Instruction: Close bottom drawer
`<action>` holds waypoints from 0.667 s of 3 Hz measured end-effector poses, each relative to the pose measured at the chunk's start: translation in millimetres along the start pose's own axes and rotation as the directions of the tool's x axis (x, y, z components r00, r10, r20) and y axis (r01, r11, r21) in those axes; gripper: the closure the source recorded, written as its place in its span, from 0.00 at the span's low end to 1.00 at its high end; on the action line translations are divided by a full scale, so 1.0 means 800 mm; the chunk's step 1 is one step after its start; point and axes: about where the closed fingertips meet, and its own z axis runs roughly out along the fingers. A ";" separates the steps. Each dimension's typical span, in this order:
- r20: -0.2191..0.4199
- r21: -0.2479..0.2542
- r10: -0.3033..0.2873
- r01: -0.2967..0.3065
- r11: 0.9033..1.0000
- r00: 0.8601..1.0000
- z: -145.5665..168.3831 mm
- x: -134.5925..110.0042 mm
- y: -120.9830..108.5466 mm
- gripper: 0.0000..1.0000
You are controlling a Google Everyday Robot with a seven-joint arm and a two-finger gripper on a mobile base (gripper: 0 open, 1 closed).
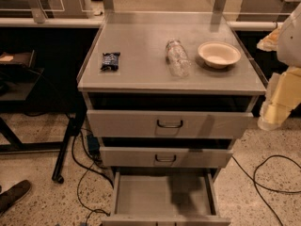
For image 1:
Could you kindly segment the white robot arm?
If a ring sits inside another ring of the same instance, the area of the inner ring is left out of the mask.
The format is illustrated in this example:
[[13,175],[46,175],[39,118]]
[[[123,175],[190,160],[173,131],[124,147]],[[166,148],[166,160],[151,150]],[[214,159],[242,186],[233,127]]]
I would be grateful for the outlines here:
[[301,104],[301,5],[282,26],[260,40],[257,48],[276,51],[277,59],[288,66],[284,73],[272,74],[261,105],[258,126],[270,131],[280,127]]

